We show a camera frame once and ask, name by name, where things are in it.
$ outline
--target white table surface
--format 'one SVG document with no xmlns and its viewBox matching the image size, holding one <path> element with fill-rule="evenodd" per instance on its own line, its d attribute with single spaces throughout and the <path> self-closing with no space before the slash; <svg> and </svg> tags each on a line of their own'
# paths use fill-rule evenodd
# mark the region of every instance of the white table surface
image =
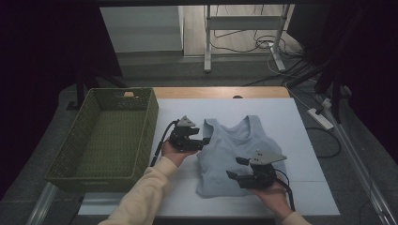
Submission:
<svg viewBox="0 0 398 225">
<path fill-rule="evenodd" d="M 246 115 L 259 116 L 266 134 L 287 156 L 285 161 L 296 210 L 303 216 L 338 216 L 329 185 L 302 124 L 292 98 L 158 99 L 159 115 L 152 156 L 167 125 L 187 115 L 198 128 L 192 139 L 202 139 L 206 118 L 233 127 Z M 199 183 L 196 156 L 187 157 L 172 178 L 172 190 L 163 200 L 158 217 L 166 218 L 273 218 L 257 197 L 216 197 L 204 199 L 196 193 Z M 86 193 L 79 215 L 109 215 L 124 193 Z"/>
</svg>

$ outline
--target sleeve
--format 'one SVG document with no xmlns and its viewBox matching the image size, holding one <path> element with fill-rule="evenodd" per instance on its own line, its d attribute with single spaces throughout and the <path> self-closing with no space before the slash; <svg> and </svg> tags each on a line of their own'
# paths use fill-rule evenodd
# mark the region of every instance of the sleeve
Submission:
<svg viewBox="0 0 398 225">
<path fill-rule="evenodd" d="M 298 212 L 291 213 L 288 217 L 286 217 L 282 221 L 282 225 L 309 225 L 310 223 L 307 222 Z"/>
<path fill-rule="evenodd" d="M 167 157 L 162 157 L 154 167 L 148 167 L 114 212 L 99 225 L 152 224 L 161 201 L 169 190 L 169 178 L 176 169 L 177 166 Z"/>
</svg>

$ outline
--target green basket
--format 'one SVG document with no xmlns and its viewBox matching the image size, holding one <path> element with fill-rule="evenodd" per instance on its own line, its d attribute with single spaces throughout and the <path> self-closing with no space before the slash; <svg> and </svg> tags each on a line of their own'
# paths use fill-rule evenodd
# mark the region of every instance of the green basket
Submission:
<svg viewBox="0 0 398 225">
<path fill-rule="evenodd" d="M 46 174 L 66 192 L 124 192 L 144 174 L 158 119 L 152 88 L 94 88 Z"/>
</svg>

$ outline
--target metal frame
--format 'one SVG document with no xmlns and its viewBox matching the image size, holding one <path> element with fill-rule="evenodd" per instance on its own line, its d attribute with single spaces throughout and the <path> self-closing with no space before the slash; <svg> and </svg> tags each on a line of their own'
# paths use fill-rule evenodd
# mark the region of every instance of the metal frame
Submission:
<svg viewBox="0 0 398 225">
<path fill-rule="evenodd" d="M 26 222 L 27 225 L 39 225 L 43 223 L 57 190 L 58 187 L 47 182 L 40 194 L 40 197 L 38 197 L 38 201 L 36 202 L 32 214 Z"/>
<path fill-rule="evenodd" d="M 281 40 L 284 24 L 290 5 L 286 4 L 281 16 L 214 16 L 210 15 L 210 5 L 207 5 L 206 17 L 206 46 L 205 46 L 205 72 L 211 71 L 211 45 L 210 32 L 212 30 L 276 30 L 273 43 L 268 46 L 272 52 L 276 66 L 280 72 L 286 70 L 281 59 L 279 42 Z"/>
<path fill-rule="evenodd" d="M 325 109 L 324 111 L 326 117 L 334 125 L 337 134 L 340 136 L 340 140 L 342 141 L 343 147 L 345 149 L 345 155 L 350 160 L 351 165 L 356 172 L 363 189 L 367 193 L 376 213 L 380 217 L 381 222 L 386 225 L 397 225 L 397 220 L 392 213 L 389 204 L 381 193 L 380 188 L 375 183 L 375 180 L 369 175 L 365 164 L 358 155 L 354 144 L 348 138 L 343 126 L 337 123 L 329 109 Z"/>
</svg>

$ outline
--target gray tank top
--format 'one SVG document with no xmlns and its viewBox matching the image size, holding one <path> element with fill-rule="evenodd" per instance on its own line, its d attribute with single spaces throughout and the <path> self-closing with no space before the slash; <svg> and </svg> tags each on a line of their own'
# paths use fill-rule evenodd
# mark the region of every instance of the gray tank top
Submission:
<svg viewBox="0 0 398 225">
<path fill-rule="evenodd" d="M 252 174 L 252 168 L 237 164 L 236 157 L 251 158 L 256 150 L 282 153 L 281 147 L 264 132 L 257 115 L 247 115 L 239 124 L 230 128 L 220 125 L 216 119 L 206 119 L 203 136 L 211 140 L 196 155 L 202 175 L 196 192 L 205 198 L 251 194 L 226 174 L 226 171 L 239 175 Z M 286 173 L 283 161 L 272 165 Z"/>
</svg>

